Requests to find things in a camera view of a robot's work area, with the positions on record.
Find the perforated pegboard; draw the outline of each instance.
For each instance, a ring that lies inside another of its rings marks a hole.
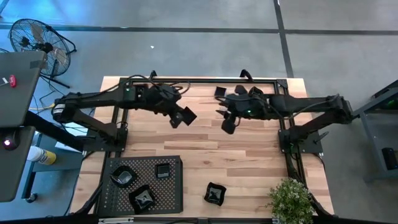
[[[170,164],[170,177],[157,179],[155,165],[164,163]],[[112,183],[109,177],[119,166],[129,166],[138,176],[137,180],[128,188],[120,189]],[[104,184],[98,205],[100,217],[134,215],[134,209],[129,201],[129,193],[146,184],[154,193],[155,205],[140,215],[180,213],[183,210],[180,156],[109,158],[103,175]]]

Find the cable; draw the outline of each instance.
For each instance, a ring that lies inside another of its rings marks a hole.
[[[49,84],[49,88],[50,88],[50,90],[52,90],[52,91],[57,91],[57,92],[59,92],[62,96],[65,96],[65,94],[63,94],[61,91],[59,91],[57,88],[55,88],[53,85],[51,85],[51,83],[50,83],[50,81],[47,81],[45,78],[43,78],[42,76],[40,76],[40,78],[42,78],[45,82],[47,82],[48,84]]]
[[[42,96],[42,97],[39,98],[39,101],[40,101],[40,103],[42,104],[42,107],[43,107],[43,108],[45,108],[45,106],[44,106],[44,103],[43,103],[42,100],[43,100],[44,98],[50,96],[50,95],[51,95],[52,93],[54,93],[54,92],[55,92],[55,91],[51,91],[50,93],[48,93],[48,94],[46,94],[46,95],[44,95],[44,96]]]
[[[126,84],[128,81],[130,81],[130,79],[132,79],[132,78],[134,78],[134,77],[143,78],[143,79],[147,80],[148,82],[150,82],[152,85],[157,86],[152,80],[150,80],[149,78],[147,78],[147,77],[145,77],[145,76],[143,76],[143,75],[131,75],[130,77],[128,77],[126,80],[124,80],[124,81],[121,82],[121,83],[118,83],[118,84],[116,84],[116,85],[114,85],[114,86],[112,86],[112,87],[110,87],[110,88],[107,88],[106,90],[101,91],[101,92],[99,92],[99,93],[97,93],[97,94],[90,95],[90,96],[84,96],[84,97],[81,97],[80,99],[82,100],[82,99],[88,99],[88,98],[100,96],[100,95],[102,95],[102,94],[104,94],[104,93],[107,93],[107,92],[113,90],[113,89],[116,88],[116,87],[119,88],[119,86],[123,86],[123,85]]]
[[[320,157],[317,153],[313,153],[316,157],[318,157],[319,158],[319,160],[321,160],[321,162],[322,162],[322,165],[323,165],[323,170],[324,171],[326,171],[326,167],[325,167],[325,163],[324,163],[324,161],[323,161],[323,159],[322,159],[322,157]]]
[[[87,157],[91,156],[92,153],[94,153],[94,151],[87,152],[87,154],[83,157],[82,161],[84,161],[85,159],[87,159]]]
[[[53,104],[51,104],[50,106],[46,106],[46,107],[43,107],[43,108],[29,108],[30,110],[47,110],[47,109],[51,109],[51,108],[53,108],[55,106],[55,104],[53,103]]]
[[[172,84],[170,84],[170,86],[174,86],[176,84],[181,84],[181,83],[188,83],[188,87],[184,91],[182,91],[181,93],[176,94],[176,93],[172,93],[172,92],[170,92],[168,90],[164,90],[164,91],[166,91],[166,92],[168,92],[170,94],[173,94],[173,95],[182,95],[182,94],[186,93],[191,88],[191,83],[189,81],[172,83]],[[176,88],[178,88],[177,91],[180,91],[180,90],[183,89],[182,86],[176,86]]]
[[[37,106],[37,101],[36,101],[35,95],[33,95],[33,100],[35,101],[35,104],[36,104],[36,109],[34,109],[34,110],[37,111],[36,114],[39,114],[39,106]]]
[[[63,214],[63,216],[67,215],[67,213],[69,212],[70,206],[72,205],[73,196],[74,196],[74,194],[75,194],[75,191],[74,191],[74,190],[76,189],[77,180],[78,180],[78,179],[79,179],[79,175],[77,175],[77,177],[76,177],[75,185],[74,185],[73,191],[72,191],[72,197],[70,198],[68,208],[67,208],[67,210],[65,211],[65,213]]]
[[[294,157],[294,156],[293,156],[293,153],[292,153],[293,147],[294,147],[294,144],[293,144],[293,143],[290,143],[290,153],[289,153],[289,154],[290,154],[291,158],[294,159],[294,160],[296,161],[296,160],[297,160],[297,156]]]
[[[259,99],[259,98],[248,98],[248,99],[243,99],[243,100],[238,100],[238,99],[232,99],[232,98],[228,98],[225,96],[216,96],[215,99],[218,101],[221,101],[220,99],[226,99],[226,100],[231,100],[231,101],[249,101],[249,100],[260,100],[262,102],[264,102],[269,108],[271,108],[281,119],[285,119],[285,120],[290,120],[292,118],[295,118],[297,115],[299,115],[300,113],[305,112],[306,110],[313,108],[314,106],[318,106],[324,103],[329,103],[331,101],[334,101],[335,99],[337,99],[339,97],[339,94],[335,95],[332,99],[330,100],[325,100],[323,102],[318,102],[318,103],[314,103],[312,105],[306,106],[305,108],[299,110],[298,112],[296,112],[295,114],[293,114],[292,116],[289,116],[288,118],[284,118],[272,105],[270,105],[269,103],[267,103],[267,101],[263,100],[263,99]]]
[[[61,123],[59,123],[59,124],[55,124],[55,123],[53,123],[53,122],[50,122],[50,123],[52,123],[53,125],[55,125],[55,126],[57,126],[57,127],[59,127],[59,128],[63,128],[63,129],[64,129],[65,131],[67,131],[67,132],[68,132],[67,128],[72,128],[72,129],[74,129],[74,130],[76,130],[76,131],[79,131],[79,132],[81,132],[81,133],[87,133],[86,131],[79,130],[79,129],[83,129],[83,128],[85,128],[85,127],[69,127],[69,126],[65,126],[65,125],[63,125],[63,124],[61,124]]]
[[[168,223],[163,223],[163,224],[174,224],[174,223],[183,223],[183,222],[186,222],[186,223],[198,223],[198,222],[195,222],[193,220],[175,220],[175,221],[168,222]]]
[[[235,125],[235,128],[238,127],[241,124],[241,118],[239,118],[237,125]]]
[[[292,116],[288,117],[287,119],[295,118],[295,117],[296,117],[297,115],[299,115],[300,113],[303,113],[303,112],[305,112],[306,110],[308,110],[308,109],[310,109],[310,108],[312,108],[312,107],[314,107],[314,106],[318,106],[318,105],[321,105],[321,104],[324,104],[324,103],[332,102],[333,100],[337,99],[338,97],[339,97],[339,94],[335,95],[335,96],[334,96],[332,99],[330,99],[330,100],[325,100],[325,101],[323,101],[323,102],[318,102],[318,103],[314,103],[314,104],[312,104],[312,105],[310,105],[310,106],[306,106],[305,108],[299,110],[297,113],[293,114]]]
[[[127,127],[129,126],[129,123],[127,123],[127,122],[125,122],[125,121],[119,121],[119,122],[117,122],[116,124],[125,124],[125,125],[126,125],[125,128],[127,128]]]
[[[88,99],[88,98],[100,96],[100,95],[102,95],[102,94],[104,94],[104,93],[107,93],[107,92],[109,92],[109,91],[111,91],[111,90],[114,90],[115,88],[119,88],[120,86],[125,85],[127,82],[130,81],[130,79],[132,79],[132,78],[134,78],[134,77],[140,77],[140,78],[143,78],[143,79],[147,80],[150,84],[154,85],[154,86],[159,90],[159,85],[156,84],[156,83],[154,83],[150,78],[147,78],[147,77],[145,77],[145,76],[143,76],[143,75],[131,75],[130,77],[127,77],[127,79],[124,80],[124,81],[121,82],[121,83],[118,83],[118,84],[116,84],[116,85],[114,85],[114,86],[111,86],[111,87],[107,88],[106,90],[103,90],[103,91],[101,91],[101,92],[99,92],[99,93],[97,93],[97,94],[90,95],[90,96],[84,96],[84,97],[81,97],[80,99]],[[191,87],[191,83],[190,83],[189,81],[186,81],[186,82],[188,83],[188,87],[187,87],[187,89],[185,89],[182,93],[176,94],[176,93],[172,93],[172,92],[170,92],[170,91],[168,91],[168,90],[162,90],[162,91],[163,91],[163,92],[166,91],[167,93],[170,93],[170,94],[173,94],[173,95],[182,95],[182,94],[186,93],[186,92],[190,89],[190,87]]]
[[[88,116],[91,116],[92,112],[94,112],[95,108],[91,109],[91,111],[88,113]]]

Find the potted plant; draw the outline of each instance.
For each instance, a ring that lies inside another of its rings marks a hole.
[[[272,207],[272,215],[282,224],[313,223],[314,209],[311,206],[310,192],[303,183],[295,179],[284,179],[268,194],[272,199],[266,206]]]

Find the butcher block tabletop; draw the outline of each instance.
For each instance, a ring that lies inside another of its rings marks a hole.
[[[117,84],[120,78],[104,77],[101,90]],[[287,83],[292,96],[307,97],[303,79],[288,78]],[[267,194],[271,187],[287,178],[285,157],[280,153],[277,138],[279,121],[242,119],[233,135],[221,130],[223,117],[216,112],[220,106],[213,95],[216,86],[233,93],[236,85],[192,83],[190,90],[177,102],[182,108],[189,107],[198,116],[190,126],[182,123],[173,129],[168,116],[144,110],[129,111],[129,134],[122,157],[178,155],[183,161],[183,212],[146,216],[271,218],[271,208],[266,207],[271,201]],[[243,84],[246,89],[254,85],[264,93],[274,93],[274,87],[270,84]],[[111,122],[112,115],[113,107],[97,108],[95,111],[95,118],[104,123]],[[295,117],[295,122],[304,124],[311,118],[310,113],[302,113]],[[95,152],[83,161],[71,212],[81,208],[97,188],[103,159],[104,152]],[[321,161],[312,154],[302,154],[302,160],[308,188],[322,206],[333,213]],[[203,199],[209,182],[227,188],[221,207]]]

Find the concrete floor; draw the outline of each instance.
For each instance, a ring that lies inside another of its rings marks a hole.
[[[398,30],[398,3],[393,0],[279,2],[287,29]],[[278,27],[272,0],[43,0],[41,4],[13,0],[2,16],[3,24],[28,17],[74,26]],[[12,50],[7,32],[0,30],[0,47]],[[83,31],[62,34],[78,47],[69,70],[59,78],[73,87],[70,91],[98,91],[105,75],[149,74],[151,70],[165,76],[234,77],[245,68],[254,77],[287,77],[279,34]],[[397,79],[397,42],[398,36],[287,36],[294,76],[304,78],[308,94],[340,93],[350,100],[354,110]],[[35,96],[40,98],[48,92],[48,85],[39,82]],[[45,102],[49,104],[59,96],[54,93]],[[48,113],[42,116],[50,119]],[[323,131],[330,131],[322,144],[335,213],[345,218],[398,223],[398,181],[365,184],[362,180],[365,174],[374,172],[374,161],[361,122],[335,124]],[[25,202],[19,199],[1,203],[0,210],[10,212],[2,212],[0,219],[63,215],[76,174],[57,177],[43,176],[34,187],[39,191],[44,185],[61,186],[54,188],[58,190],[42,191],[46,203],[37,201],[29,207],[21,205]]]

